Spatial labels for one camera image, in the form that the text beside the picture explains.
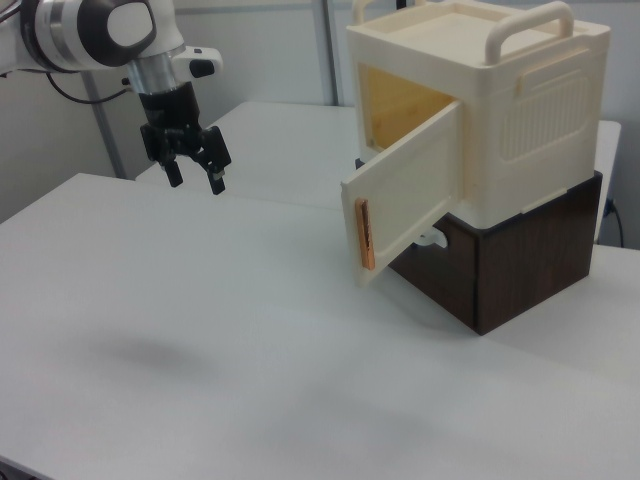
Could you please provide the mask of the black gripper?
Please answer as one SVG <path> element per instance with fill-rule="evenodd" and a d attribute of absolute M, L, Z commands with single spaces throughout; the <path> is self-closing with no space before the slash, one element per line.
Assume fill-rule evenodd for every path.
<path fill-rule="evenodd" d="M 171 187 L 182 184 L 176 155 L 195 155 L 206 172 L 214 195 L 225 190 L 223 176 L 231 156 L 217 126 L 202 130 L 193 84 L 170 91 L 139 94 L 147 123 L 140 127 L 147 157 L 158 161 Z"/>

